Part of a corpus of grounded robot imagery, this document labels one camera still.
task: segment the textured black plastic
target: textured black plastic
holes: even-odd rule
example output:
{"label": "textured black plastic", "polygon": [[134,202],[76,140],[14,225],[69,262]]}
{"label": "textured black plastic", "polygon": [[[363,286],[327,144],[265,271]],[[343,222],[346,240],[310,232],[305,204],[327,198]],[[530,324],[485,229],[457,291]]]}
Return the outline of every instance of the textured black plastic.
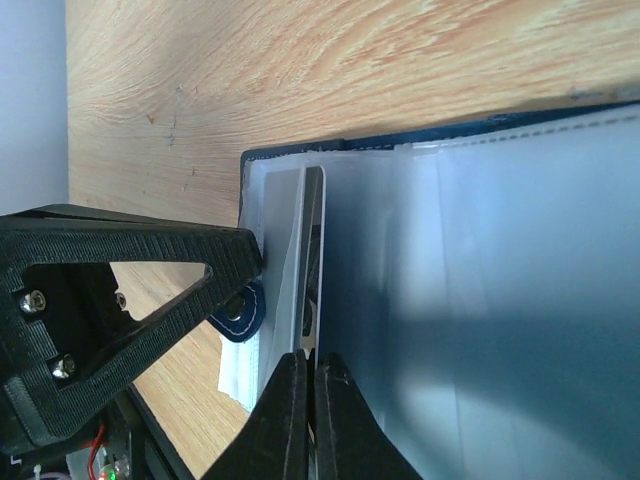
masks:
{"label": "textured black plastic", "polygon": [[318,480],[420,478],[378,426],[339,355],[320,364],[314,387]]}
{"label": "textured black plastic", "polygon": [[[249,231],[127,221],[125,215],[112,221],[108,212],[99,220],[56,216],[0,218],[0,449],[7,455],[70,437],[261,269]],[[98,352],[100,361],[88,376],[60,388],[47,362],[63,352],[43,322],[25,319],[18,306],[16,294],[27,287],[23,272],[34,265],[115,261],[197,262],[208,268],[198,283]]]}
{"label": "textured black plastic", "polygon": [[309,478],[307,381],[304,352],[283,355],[249,420],[202,480]]}

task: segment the wood grain surface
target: wood grain surface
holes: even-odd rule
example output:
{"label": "wood grain surface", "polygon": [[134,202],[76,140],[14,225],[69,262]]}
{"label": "wood grain surface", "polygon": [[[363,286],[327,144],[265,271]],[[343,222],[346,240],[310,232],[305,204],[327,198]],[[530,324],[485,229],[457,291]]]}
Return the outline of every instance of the wood grain surface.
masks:
{"label": "wood grain surface", "polygon": [[[69,0],[74,203],[235,225],[242,151],[640,93],[638,0]],[[118,269],[155,308],[175,268]],[[246,419],[201,326],[136,385],[194,475]]]}

